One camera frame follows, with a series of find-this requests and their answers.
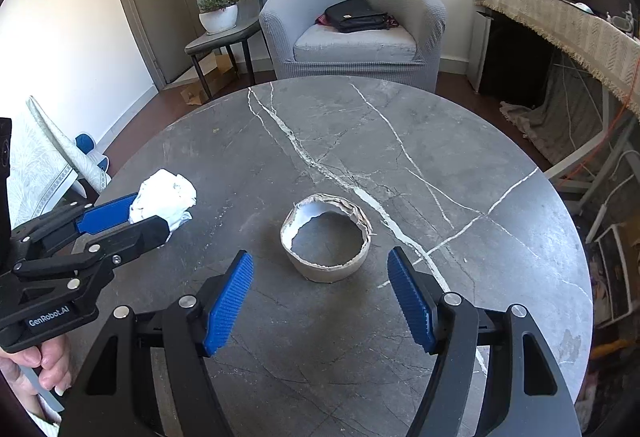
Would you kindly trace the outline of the person's left hand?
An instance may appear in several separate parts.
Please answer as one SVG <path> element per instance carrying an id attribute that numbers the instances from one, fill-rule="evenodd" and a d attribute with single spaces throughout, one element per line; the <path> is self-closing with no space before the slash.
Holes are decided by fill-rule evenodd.
<path id="1" fill-rule="evenodd" d="M 56 336 L 39 346 L 30 347 L 18 353 L 1 350 L 1 372 L 14 395 L 24 405 L 35 401 L 37 391 L 32 382 L 22 372 L 21 367 L 38 369 L 40 386 L 45 391 L 55 391 L 62 395 L 72 383 L 70 371 L 70 342 L 66 335 Z"/>

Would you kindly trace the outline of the white sleeve forearm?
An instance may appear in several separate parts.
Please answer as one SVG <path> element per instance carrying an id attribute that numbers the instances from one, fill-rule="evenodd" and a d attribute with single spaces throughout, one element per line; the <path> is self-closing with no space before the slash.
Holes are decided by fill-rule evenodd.
<path id="1" fill-rule="evenodd" d="M 41 396 L 28 397 L 25 410 L 40 431 L 43 432 L 43 435 L 48 437 L 58 437 L 60 435 L 62 417 L 52 410 Z"/>

